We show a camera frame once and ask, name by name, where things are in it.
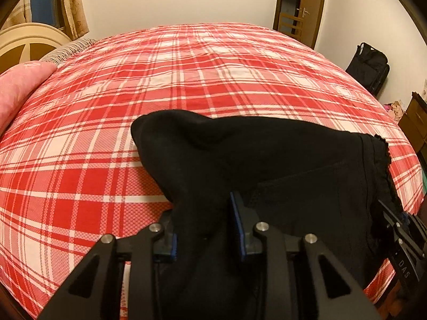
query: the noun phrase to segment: blue window pane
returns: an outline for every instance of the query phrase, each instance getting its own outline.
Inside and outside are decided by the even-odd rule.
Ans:
[[[55,0],[31,0],[33,22],[59,27],[54,4]]]

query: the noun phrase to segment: beige curtain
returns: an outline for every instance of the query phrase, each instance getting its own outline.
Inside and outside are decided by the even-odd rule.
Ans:
[[[64,20],[71,39],[77,39],[89,32],[82,0],[62,0]]]
[[[20,0],[9,15],[0,31],[8,27],[31,22],[31,5],[30,0]]]

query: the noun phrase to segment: headboard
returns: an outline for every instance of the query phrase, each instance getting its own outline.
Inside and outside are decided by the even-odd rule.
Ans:
[[[0,74],[19,63],[40,60],[71,39],[53,26],[24,23],[0,32]]]

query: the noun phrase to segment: doorway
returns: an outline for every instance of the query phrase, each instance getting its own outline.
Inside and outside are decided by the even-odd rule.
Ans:
[[[277,0],[273,29],[314,48],[325,0]]]

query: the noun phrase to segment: black suitcase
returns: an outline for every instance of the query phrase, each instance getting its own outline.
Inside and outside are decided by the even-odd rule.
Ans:
[[[345,71],[376,96],[390,72],[390,66],[384,53],[362,43],[357,46],[356,54]]]

